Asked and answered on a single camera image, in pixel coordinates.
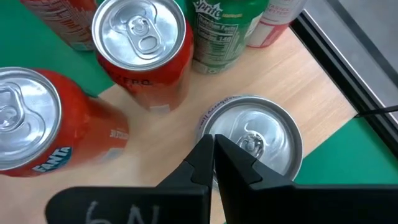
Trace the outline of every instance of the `aluminum can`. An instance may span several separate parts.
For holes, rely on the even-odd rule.
[[[227,97],[200,119],[196,142],[204,134],[222,134],[281,175],[294,180],[303,159],[303,142],[293,118],[260,96]],[[217,179],[213,185],[217,188]]]
[[[268,0],[193,0],[194,70],[216,74],[232,67],[259,22]]]
[[[0,68],[0,174],[32,177],[124,151],[127,118],[55,72]]]
[[[71,48],[93,50],[91,22],[94,0],[20,0]]]
[[[193,34],[175,1],[105,0],[92,29],[99,64],[138,104],[168,113],[182,103]]]
[[[302,12],[307,0],[270,0],[260,22],[250,36],[248,46],[268,47],[273,44],[289,24]]]

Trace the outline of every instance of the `silver can lid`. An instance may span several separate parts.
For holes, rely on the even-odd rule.
[[[26,68],[0,68],[0,170],[22,166],[45,151],[60,120],[60,98],[48,79]]]
[[[173,0],[105,0],[94,15],[92,32],[99,53],[112,64],[145,71],[174,57],[186,27]]]
[[[212,107],[204,134],[222,134],[274,171],[293,180],[303,159],[303,143],[293,118],[259,96],[235,96]]]

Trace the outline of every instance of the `pull tab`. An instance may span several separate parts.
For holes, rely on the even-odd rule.
[[[246,133],[239,138],[237,145],[258,159],[266,149],[266,140],[257,131],[247,130],[246,128],[247,124],[244,127]]]
[[[18,86],[13,83],[0,85],[0,99],[5,103],[0,105],[0,132],[9,132],[16,129],[24,121],[25,113],[22,107]]]
[[[127,23],[127,34],[136,53],[144,59],[152,59],[162,53],[162,39],[155,25],[144,16],[134,16]]]
[[[113,30],[124,34],[142,59],[152,59],[163,52],[163,41],[157,30],[157,9],[152,2],[131,1],[121,6],[109,20]]]

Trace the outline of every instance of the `green can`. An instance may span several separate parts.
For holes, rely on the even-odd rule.
[[[193,0],[187,3],[195,38],[192,67],[216,74],[242,54],[269,0]]]

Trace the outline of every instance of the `table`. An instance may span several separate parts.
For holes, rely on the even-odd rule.
[[[355,110],[291,30],[268,49],[246,49],[238,63],[220,75],[193,72],[190,92],[167,115],[150,114],[118,86],[100,97],[130,118],[127,152],[98,166],[80,167],[31,179],[0,176],[0,223],[45,223],[44,207],[71,186],[155,186],[167,177],[194,145],[200,116],[216,100],[238,94],[266,97],[297,122],[308,155],[349,121]],[[211,223],[225,221],[220,195],[213,191]]]

